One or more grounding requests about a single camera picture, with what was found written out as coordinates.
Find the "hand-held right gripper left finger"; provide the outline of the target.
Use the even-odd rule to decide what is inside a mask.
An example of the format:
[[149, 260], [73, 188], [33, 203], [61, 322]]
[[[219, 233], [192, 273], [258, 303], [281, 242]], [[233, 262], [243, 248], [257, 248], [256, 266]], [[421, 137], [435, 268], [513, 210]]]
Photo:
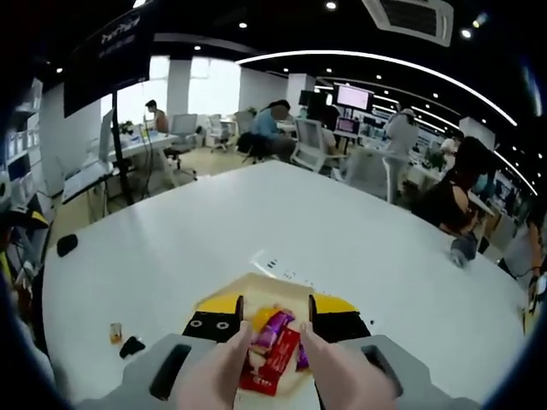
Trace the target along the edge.
[[174, 386], [219, 343], [240, 328], [244, 297], [226, 294], [198, 304], [185, 329], [148, 346], [126, 365], [121, 384], [106, 396], [87, 399], [78, 409], [175, 409]]

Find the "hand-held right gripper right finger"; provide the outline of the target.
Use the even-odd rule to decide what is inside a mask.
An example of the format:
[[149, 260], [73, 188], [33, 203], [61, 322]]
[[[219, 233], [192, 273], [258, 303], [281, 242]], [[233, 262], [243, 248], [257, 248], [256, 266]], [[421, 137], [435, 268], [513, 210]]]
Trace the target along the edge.
[[432, 384], [428, 367], [385, 336], [372, 336], [349, 303], [309, 297], [307, 357], [322, 409], [478, 409]]

